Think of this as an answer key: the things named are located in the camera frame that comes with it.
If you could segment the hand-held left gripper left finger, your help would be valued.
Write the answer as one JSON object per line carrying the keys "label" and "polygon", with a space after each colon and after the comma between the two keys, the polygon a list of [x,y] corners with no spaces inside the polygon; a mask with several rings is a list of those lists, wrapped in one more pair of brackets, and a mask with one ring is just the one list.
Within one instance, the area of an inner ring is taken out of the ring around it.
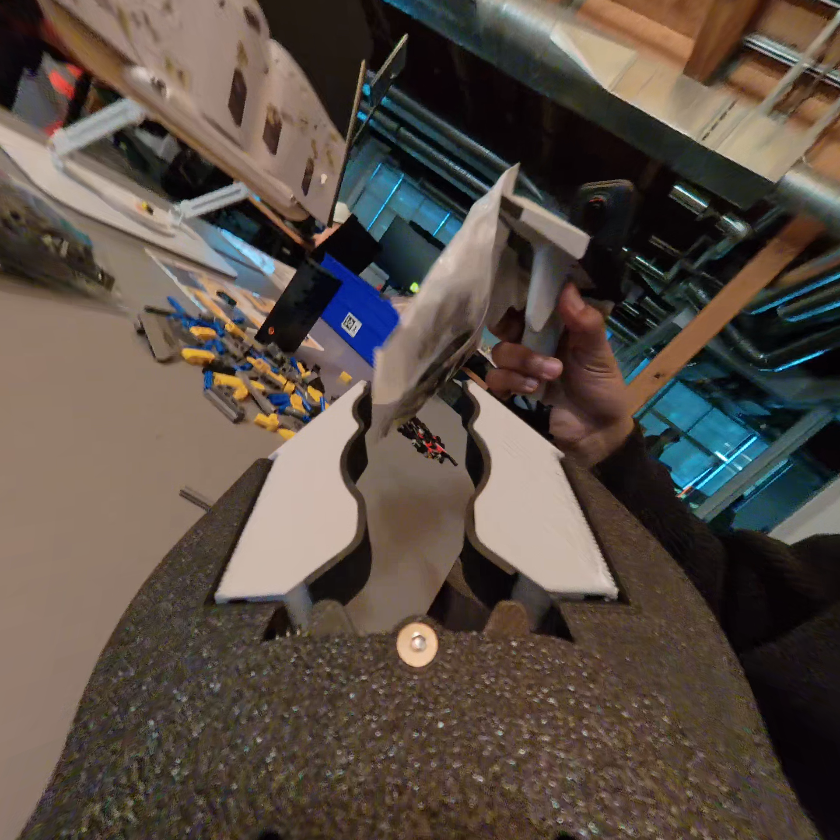
{"label": "hand-held left gripper left finger", "polygon": [[279,603],[296,627],[312,608],[347,606],[371,575],[372,548],[358,483],[369,457],[371,388],[358,381],[271,460],[213,600]]}

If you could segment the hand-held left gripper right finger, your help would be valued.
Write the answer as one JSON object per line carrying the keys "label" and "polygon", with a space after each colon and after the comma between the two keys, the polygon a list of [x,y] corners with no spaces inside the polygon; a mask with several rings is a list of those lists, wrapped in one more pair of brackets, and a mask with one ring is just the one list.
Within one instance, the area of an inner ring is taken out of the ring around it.
{"label": "hand-held left gripper right finger", "polygon": [[490,610],[519,602],[532,627],[561,602],[620,602],[616,581],[577,497],[561,452],[475,382],[464,383],[464,577]]}

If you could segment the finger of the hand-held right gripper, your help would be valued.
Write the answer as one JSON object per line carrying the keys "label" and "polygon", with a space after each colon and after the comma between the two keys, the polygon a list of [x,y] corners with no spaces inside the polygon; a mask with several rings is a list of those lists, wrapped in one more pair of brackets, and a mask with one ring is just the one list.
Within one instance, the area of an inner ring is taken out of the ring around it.
{"label": "finger of the hand-held right gripper", "polygon": [[590,236],[562,216],[522,196],[502,196],[500,215],[509,228],[532,245],[552,245],[581,259]]}

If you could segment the clear bag of small pieces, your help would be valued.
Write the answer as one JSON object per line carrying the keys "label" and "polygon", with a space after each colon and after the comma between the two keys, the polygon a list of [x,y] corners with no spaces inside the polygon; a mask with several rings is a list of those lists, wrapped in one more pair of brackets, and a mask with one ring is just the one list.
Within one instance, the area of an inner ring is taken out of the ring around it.
{"label": "clear bag of small pieces", "polygon": [[469,210],[404,307],[396,328],[374,353],[371,434],[382,439],[417,414],[478,349],[485,329],[521,306],[527,282],[501,200],[516,184],[508,168]]}

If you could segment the blue plastic bin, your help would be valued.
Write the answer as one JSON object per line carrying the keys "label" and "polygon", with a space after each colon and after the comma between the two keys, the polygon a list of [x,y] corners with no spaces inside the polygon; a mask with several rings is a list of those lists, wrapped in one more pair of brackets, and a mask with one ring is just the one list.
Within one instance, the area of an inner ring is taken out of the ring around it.
{"label": "blue plastic bin", "polygon": [[322,258],[321,267],[341,283],[324,309],[321,320],[373,366],[375,352],[388,340],[399,322],[397,311],[377,289],[338,260],[326,255]]}

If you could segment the person's right hand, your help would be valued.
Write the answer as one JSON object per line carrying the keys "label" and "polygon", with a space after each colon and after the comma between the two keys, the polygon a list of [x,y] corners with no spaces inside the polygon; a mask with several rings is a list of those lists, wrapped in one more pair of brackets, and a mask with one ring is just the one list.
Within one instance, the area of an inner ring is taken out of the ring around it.
{"label": "person's right hand", "polygon": [[616,452],[634,430],[627,387],[606,337],[601,313],[575,286],[558,300],[563,333],[555,350],[539,353],[522,343],[524,316],[509,309],[490,331],[499,339],[491,352],[488,390],[500,399],[535,396],[560,386],[551,408],[554,443],[583,466],[594,467]]}

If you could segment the pile of black pins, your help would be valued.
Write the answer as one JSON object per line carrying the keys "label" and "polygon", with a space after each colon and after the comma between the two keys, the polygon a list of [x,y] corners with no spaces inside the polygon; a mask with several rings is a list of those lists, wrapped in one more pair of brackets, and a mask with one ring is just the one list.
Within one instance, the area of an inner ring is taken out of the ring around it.
{"label": "pile of black pins", "polygon": [[442,439],[436,436],[417,416],[406,420],[398,426],[396,431],[404,436],[414,447],[416,452],[426,459],[436,461],[440,464],[449,463],[454,467],[458,462],[452,457],[444,446]]}

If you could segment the large dark monitor screen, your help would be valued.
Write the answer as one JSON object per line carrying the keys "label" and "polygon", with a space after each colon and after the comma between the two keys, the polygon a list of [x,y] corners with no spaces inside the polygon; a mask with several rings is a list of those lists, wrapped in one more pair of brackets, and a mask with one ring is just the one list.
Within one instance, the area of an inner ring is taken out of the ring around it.
{"label": "large dark monitor screen", "polygon": [[424,281],[446,244],[415,222],[395,216],[379,240],[373,262],[386,275],[389,287],[414,293]]}

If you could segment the pile of yellow blue pieces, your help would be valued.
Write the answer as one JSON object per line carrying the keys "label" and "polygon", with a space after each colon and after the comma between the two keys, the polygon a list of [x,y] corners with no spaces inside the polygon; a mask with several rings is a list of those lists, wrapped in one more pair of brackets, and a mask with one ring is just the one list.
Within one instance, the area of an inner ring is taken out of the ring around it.
{"label": "pile of yellow blue pieces", "polygon": [[320,367],[260,343],[237,308],[199,294],[199,312],[178,300],[146,306],[135,319],[155,361],[181,361],[202,373],[203,395],[232,424],[250,421],[288,440],[325,412],[333,398]]}

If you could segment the black perforated block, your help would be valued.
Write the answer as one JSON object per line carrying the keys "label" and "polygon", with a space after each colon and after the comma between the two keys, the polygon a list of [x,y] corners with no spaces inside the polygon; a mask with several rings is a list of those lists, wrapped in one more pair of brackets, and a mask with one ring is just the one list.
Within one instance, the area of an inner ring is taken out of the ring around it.
{"label": "black perforated block", "polygon": [[307,259],[299,265],[255,334],[255,341],[271,344],[284,354],[298,351],[342,281],[320,264]]}

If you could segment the white instruction booklet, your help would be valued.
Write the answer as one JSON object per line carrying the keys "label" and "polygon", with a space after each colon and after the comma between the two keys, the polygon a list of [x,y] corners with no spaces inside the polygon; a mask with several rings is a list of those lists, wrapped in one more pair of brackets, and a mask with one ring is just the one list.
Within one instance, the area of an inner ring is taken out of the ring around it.
{"label": "white instruction booklet", "polygon": [[365,92],[387,91],[383,2],[38,2],[96,76],[276,213],[333,223]]}

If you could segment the white booklet stand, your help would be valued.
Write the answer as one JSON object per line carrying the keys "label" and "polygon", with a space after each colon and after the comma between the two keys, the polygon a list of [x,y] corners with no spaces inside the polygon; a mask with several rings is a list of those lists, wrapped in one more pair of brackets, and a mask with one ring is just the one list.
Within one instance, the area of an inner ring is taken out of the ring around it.
{"label": "white booklet stand", "polygon": [[121,231],[145,244],[234,279],[231,267],[188,223],[210,203],[171,205],[158,196],[144,198],[136,185],[116,182],[87,165],[81,151],[118,130],[139,125],[145,112],[132,100],[120,100],[99,112],[36,140],[22,128],[2,121],[2,152],[48,198],[77,213]]}

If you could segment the wooden post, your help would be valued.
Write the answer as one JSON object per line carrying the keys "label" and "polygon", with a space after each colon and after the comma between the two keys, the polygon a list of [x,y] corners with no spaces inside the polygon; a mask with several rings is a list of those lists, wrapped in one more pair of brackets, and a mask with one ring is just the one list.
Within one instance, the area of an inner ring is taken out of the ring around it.
{"label": "wooden post", "polygon": [[741,268],[628,385],[630,414],[638,412],[803,250],[824,233],[806,215],[794,217]]}

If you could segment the rectangular metal duct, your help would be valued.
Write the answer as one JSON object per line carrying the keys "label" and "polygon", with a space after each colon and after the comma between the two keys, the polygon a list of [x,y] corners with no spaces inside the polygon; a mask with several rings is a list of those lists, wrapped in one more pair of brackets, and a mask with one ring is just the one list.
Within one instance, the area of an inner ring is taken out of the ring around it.
{"label": "rectangular metal duct", "polygon": [[804,163],[838,105],[798,127],[771,116],[776,93],[748,104],[706,87],[559,3],[387,4],[730,203],[747,208],[776,197],[838,235],[838,177]]}

